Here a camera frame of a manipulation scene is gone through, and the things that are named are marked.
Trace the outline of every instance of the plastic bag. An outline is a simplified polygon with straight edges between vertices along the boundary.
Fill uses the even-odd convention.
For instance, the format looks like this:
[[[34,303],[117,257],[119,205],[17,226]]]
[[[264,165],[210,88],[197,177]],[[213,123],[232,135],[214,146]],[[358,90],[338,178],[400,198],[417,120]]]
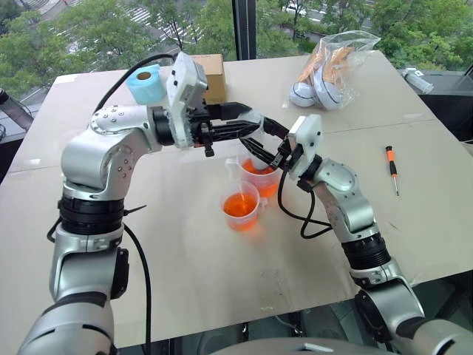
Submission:
[[[346,106],[355,95],[347,76],[364,63],[379,40],[364,31],[347,31],[322,38],[290,88],[290,101],[301,107],[316,105],[323,109]]]

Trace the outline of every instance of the orange screwdriver handle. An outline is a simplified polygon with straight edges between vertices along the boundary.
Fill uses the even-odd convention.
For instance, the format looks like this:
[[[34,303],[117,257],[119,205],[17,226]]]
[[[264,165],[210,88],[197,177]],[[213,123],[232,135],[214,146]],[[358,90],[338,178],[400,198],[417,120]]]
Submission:
[[[386,147],[387,160],[389,161],[389,172],[391,176],[398,176],[398,171],[396,170],[396,165],[394,164],[394,152],[392,146]]]

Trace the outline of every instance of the measuring cup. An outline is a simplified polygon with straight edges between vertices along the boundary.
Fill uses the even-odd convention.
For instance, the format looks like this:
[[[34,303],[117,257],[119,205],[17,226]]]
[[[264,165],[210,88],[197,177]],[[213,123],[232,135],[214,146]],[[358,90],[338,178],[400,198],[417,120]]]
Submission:
[[[225,168],[230,174],[230,178],[241,178],[244,181],[252,183],[258,189],[259,196],[271,197],[278,191],[281,170],[273,170],[267,167],[259,171],[260,167],[257,158],[251,157],[249,153],[239,153],[236,157],[225,160]]]
[[[258,190],[246,181],[230,183],[220,195],[220,208],[236,231],[247,231],[256,224],[258,206]]]

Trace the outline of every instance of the orange liquid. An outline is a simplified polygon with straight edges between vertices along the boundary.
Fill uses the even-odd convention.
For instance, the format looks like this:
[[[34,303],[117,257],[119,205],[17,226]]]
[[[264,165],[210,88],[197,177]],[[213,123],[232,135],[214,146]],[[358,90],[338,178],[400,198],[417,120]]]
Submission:
[[[271,172],[274,171],[274,169],[271,168],[270,166],[264,168],[263,170],[258,170],[251,163],[251,159],[245,160],[242,167],[247,172],[250,172],[250,173],[256,174],[256,175],[266,175],[266,174],[270,174]],[[276,192],[278,191],[278,182],[272,183],[271,185],[267,185],[267,186],[257,186],[257,189],[258,189],[258,192],[259,192],[259,196],[261,196],[261,197],[271,197],[274,194],[276,194]]]
[[[223,211],[234,217],[244,217],[256,208],[256,199],[249,194],[231,195],[223,204]],[[256,224],[256,215],[248,222],[240,224],[228,221],[228,225],[236,231],[247,231]]]

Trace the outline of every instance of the table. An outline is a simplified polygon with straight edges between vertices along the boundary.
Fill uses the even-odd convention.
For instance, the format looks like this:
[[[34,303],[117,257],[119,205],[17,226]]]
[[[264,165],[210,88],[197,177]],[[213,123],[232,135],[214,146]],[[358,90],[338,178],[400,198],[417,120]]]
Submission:
[[[286,99],[306,57],[225,63],[228,100],[290,126],[299,115]],[[14,353],[35,318],[50,305],[53,245],[46,231],[58,216],[61,151],[82,132],[102,94],[123,71],[59,77],[0,186],[0,352]],[[391,255],[413,284],[473,268],[473,159],[380,52],[354,77],[358,97],[323,114],[320,155],[357,171]],[[121,87],[109,104],[133,104]],[[384,147],[400,172],[396,197]],[[125,218],[139,237],[152,279],[152,340],[177,337],[274,314],[349,299],[357,292],[335,235],[299,236],[301,223],[276,199],[247,234],[231,231],[218,198],[228,176],[223,162],[236,142],[180,152],[165,147],[137,164]],[[284,202],[307,213],[310,198],[287,182]],[[315,217],[325,219],[320,202]],[[128,291],[112,302],[119,347],[144,341],[145,293],[138,255],[130,250]]]

